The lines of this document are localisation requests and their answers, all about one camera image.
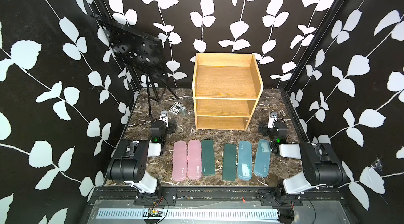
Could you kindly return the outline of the light blue ribbed pencil case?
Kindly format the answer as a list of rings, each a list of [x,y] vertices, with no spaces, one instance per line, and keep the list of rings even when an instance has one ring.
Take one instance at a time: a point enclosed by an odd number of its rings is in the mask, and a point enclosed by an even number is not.
[[[268,140],[260,139],[257,146],[254,174],[266,178],[269,174],[271,147]]]

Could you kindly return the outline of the light blue case with label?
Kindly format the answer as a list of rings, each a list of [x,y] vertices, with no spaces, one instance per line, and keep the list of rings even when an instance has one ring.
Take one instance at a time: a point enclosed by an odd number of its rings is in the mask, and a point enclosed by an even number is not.
[[[252,177],[252,150],[251,143],[240,141],[238,145],[237,176],[241,180],[250,180]]]

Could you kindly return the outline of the dark green pencil case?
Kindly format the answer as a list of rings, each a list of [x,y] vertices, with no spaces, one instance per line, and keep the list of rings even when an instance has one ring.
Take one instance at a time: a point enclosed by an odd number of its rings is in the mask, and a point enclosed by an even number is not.
[[[236,180],[236,150],[237,150],[236,145],[233,144],[224,145],[222,178],[225,181]]]
[[[202,140],[202,173],[204,176],[214,176],[215,170],[215,154],[214,144],[212,140]]]

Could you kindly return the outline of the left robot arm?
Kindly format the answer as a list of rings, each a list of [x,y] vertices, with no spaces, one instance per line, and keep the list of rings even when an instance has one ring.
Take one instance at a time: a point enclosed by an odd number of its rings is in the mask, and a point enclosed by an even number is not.
[[[160,196],[161,183],[146,171],[149,157],[165,152],[166,138],[176,132],[175,120],[155,120],[147,140],[120,140],[107,167],[106,177],[124,182],[140,193]]]

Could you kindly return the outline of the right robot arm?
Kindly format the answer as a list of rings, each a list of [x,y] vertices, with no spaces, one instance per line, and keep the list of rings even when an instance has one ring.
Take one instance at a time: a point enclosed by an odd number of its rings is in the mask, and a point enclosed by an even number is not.
[[[258,126],[258,132],[270,137],[257,147],[254,174],[266,176],[269,173],[270,154],[302,162],[302,171],[282,180],[279,190],[282,194],[299,195],[319,187],[339,187],[348,181],[342,162],[329,143],[287,143],[287,125],[271,118],[269,123]]]

